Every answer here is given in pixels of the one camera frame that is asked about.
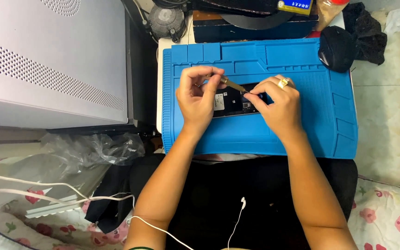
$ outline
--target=sticker label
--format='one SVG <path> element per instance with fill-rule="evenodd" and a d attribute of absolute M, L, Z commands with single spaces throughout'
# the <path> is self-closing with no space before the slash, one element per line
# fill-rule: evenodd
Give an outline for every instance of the sticker label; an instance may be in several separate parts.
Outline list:
<path fill-rule="evenodd" d="M 216 110 L 224 110 L 225 102 L 223 101 L 223 94 L 216 94 L 214 99 L 214 111 Z"/>

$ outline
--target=earbud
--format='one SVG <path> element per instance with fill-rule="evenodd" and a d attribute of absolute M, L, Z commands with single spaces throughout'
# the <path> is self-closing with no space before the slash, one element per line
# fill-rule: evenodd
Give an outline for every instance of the earbud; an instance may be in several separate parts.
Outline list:
<path fill-rule="evenodd" d="M 242 205 L 242 210 L 243 210 L 246 207 L 245 197 L 242 197 L 242 199 L 240 201 L 243 202 L 243 205 Z"/>

